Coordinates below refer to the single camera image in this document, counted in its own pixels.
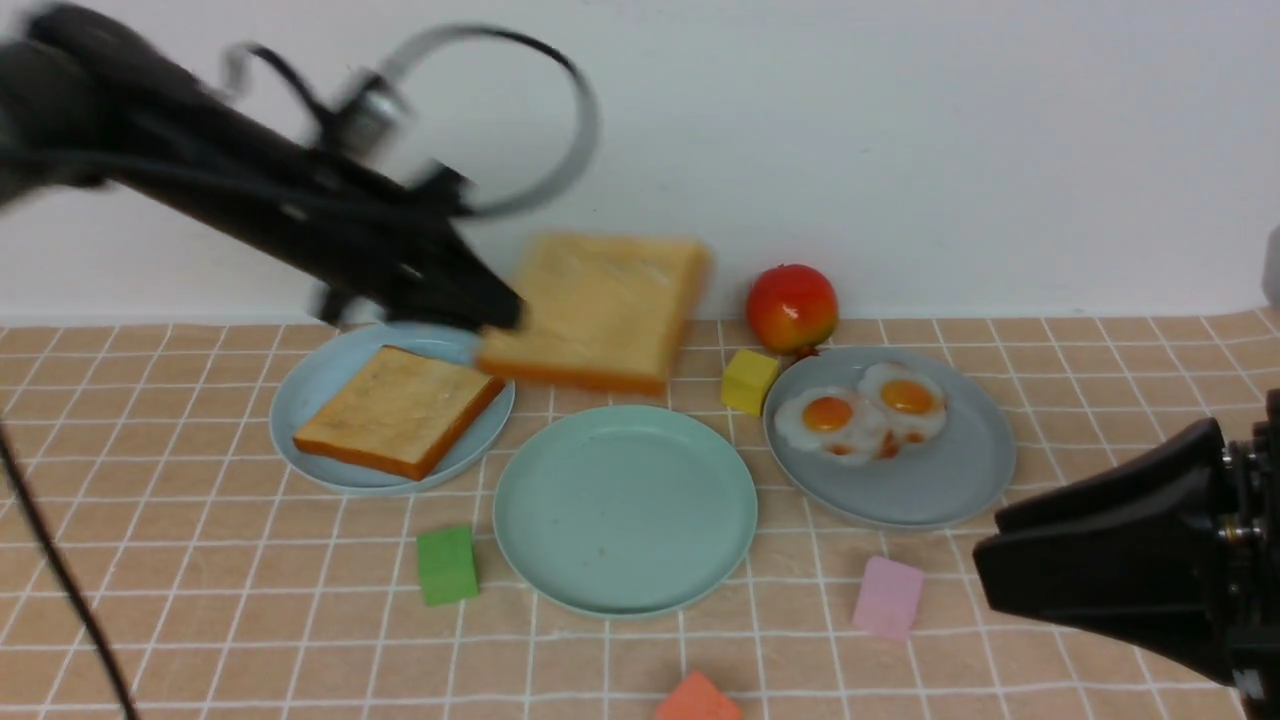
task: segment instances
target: mint green plate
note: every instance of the mint green plate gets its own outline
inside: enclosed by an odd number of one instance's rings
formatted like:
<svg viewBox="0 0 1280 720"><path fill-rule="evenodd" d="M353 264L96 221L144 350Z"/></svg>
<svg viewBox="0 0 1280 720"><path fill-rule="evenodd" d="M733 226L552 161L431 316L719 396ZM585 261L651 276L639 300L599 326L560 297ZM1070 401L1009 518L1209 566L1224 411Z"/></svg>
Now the mint green plate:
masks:
<svg viewBox="0 0 1280 720"><path fill-rule="evenodd" d="M571 610L641 619L710 593L755 536L755 484L716 430L671 410L570 415L516 452L493 524L507 561Z"/></svg>

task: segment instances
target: toy block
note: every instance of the toy block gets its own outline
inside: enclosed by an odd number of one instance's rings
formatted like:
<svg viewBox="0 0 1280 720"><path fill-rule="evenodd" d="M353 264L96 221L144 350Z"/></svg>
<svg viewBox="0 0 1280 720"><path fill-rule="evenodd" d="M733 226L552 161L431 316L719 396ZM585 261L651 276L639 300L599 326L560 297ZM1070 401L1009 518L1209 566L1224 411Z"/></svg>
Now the toy block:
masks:
<svg viewBox="0 0 1280 720"><path fill-rule="evenodd" d="M923 589L923 571L887 557L872 557L858 592L854 626L873 635L905 642L915 624Z"/></svg>
<svg viewBox="0 0 1280 720"><path fill-rule="evenodd" d="M739 350L721 378L721 402L759 418L764 413L764 397L780 372L781 365L773 357Z"/></svg>
<svg viewBox="0 0 1280 720"><path fill-rule="evenodd" d="M422 602L430 606L480 594L470 525L417 537L417 582Z"/></svg>
<svg viewBox="0 0 1280 720"><path fill-rule="evenodd" d="M658 706L655 720L742 720L742 710L694 671Z"/></svg>

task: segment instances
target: white wall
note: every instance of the white wall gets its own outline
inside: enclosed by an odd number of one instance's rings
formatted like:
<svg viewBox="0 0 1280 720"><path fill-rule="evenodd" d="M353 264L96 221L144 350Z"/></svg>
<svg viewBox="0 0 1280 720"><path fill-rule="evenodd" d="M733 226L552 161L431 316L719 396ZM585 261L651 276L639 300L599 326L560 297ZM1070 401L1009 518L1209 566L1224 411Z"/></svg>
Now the white wall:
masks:
<svg viewBox="0 0 1280 720"><path fill-rule="evenodd" d="M1262 302L1280 225L1280 4L1268 0L96 0L216 82L252 38L326 94L412 29L511 26L595 83L603 146L570 195L467 225L512 269L535 231L694 233L719 251L701 313L810 263L845 314L1215 313ZM13 18L27 3L0 1ZM492 44L408 92L428 154L481 197L568 138L567 85ZM244 109L301 137L261 65ZM116 190L0 224L0 322L280 318L308 278Z"/></svg>

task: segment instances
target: egg white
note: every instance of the egg white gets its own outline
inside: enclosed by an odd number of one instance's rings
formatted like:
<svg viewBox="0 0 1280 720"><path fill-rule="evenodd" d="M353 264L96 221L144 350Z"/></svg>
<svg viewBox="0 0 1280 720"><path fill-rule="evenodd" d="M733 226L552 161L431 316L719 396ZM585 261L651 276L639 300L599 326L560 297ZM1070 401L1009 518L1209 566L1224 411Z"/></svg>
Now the egg white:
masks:
<svg viewBox="0 0 1280 720"><path fill-rule="evenodd" d="M910 380L920 384L933 398L933 409L928 413L914 414L888 406L881 397L881 391L893 380ZM884 414L893 437L902 447L929 442L938 437L938 433L947 424L946 393L933 378L901 363L878 363L867 368L863 379L858 382L858 393Z"/></svg>
<svg viewBox="0 0 1280 720"><path fill-rule="evenodd" d="M805 407L822 397L836 397L852 407L854 415L845 427L833 432L817 432L805 427ZM847 387L814 388L783 401L773 415L773 427L792 448L847 466L865 465L884 455L886 448L892 445L884 414Z"/></svg>

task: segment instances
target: fried egg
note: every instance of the fried egg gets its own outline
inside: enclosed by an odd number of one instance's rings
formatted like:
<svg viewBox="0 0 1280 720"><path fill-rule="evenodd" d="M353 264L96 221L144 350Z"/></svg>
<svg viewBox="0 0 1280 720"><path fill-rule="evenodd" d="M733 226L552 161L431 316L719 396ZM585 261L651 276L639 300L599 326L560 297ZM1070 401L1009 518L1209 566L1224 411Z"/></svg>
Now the fried egg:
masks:
<svg viewBox="0 0 1280 720"><path fill-rule="evenodd" d="M795 450L841 465L864 465L897 454L884 414L847 387L814 388L783 401L773 427Z"/></svg>
<svg viewBox="0 0 1280 720"><path fill-rule="evenodd" d="M901 363L867 368L858 392L884 414L902 446L929 442L947 424L947 398L942 388L933 378Z"/></svg>

